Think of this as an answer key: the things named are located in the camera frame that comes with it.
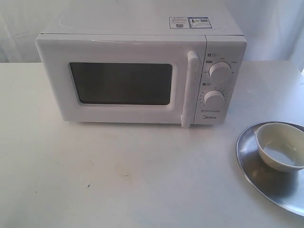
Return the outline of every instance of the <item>control panel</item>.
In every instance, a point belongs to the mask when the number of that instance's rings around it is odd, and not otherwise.
[[[225,120],[247,44],[243,36],[206,39],[194,124],[219,124]]]

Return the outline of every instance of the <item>microwave top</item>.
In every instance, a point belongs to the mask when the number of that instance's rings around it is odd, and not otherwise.
[[[243,35],[220,0],[74,0],[42,33]]]

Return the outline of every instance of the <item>door handle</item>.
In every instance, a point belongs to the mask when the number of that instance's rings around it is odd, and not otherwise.
[[[194,96],[197,94],[194,94],[195,89],[193,89],[193,87],[195,86],[195,79],[199,71],[199,60],[200,59],[195,51],[188,52],[188,69],[185,87],[185,98],[181,116],[181,126],[183,128],[190,127],[190,124],[194,120],[196,107]]]

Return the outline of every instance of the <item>bowl rim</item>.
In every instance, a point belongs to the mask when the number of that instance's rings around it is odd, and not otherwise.
[[[304,135],[304,132],[301,131],[300,129],[297,129],[296,127],[293,127],[293,126],[288,125],[288,124],[285,124],[285,123],[276,123],[276,122],[275,122],[275,123],[266,123],[266,124],[260,126],[260,127],[257,129],[257,131],[256,131],[256,143],[257,143],[257,146],[258,146],[258,148],[259,148],[259,151],[262,151],[263,154],[266,155],[266,157],[270,158],[271,160],[275,161],[276,163],[278,163],[278,164],[280,164],[280,165],[283,165],[283,166],[288,167],[288,168],[304,169],[304,165],[295,166],[295,165],[287,165],[287,164],[285,164],[285,163],[282,163],[282,162],[280,162],[280,161],[274,159],[273,157],[269,156],[269,155],[263,150],[263,148],[261,147],[261,145],[260,145],[260,143],[259,143],[259,140],[257,139],[257,135],[258,135],[260,129],[264,128],[265,126],[267,127],[267,126],[270,126],[270,125],[285,125],[285,126],[287,126],[287,127],[289,127],[289,128],[293,128],[294,130],[300,131],[301,134]]]

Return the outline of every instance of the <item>white curtain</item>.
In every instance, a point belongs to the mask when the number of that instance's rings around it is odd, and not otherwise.
[[[40,61],[34,40],[69,1],[1,0],[0,62]],[[245,60],[291,60],[302,71],[304,0],[222,1],[246,36]]]

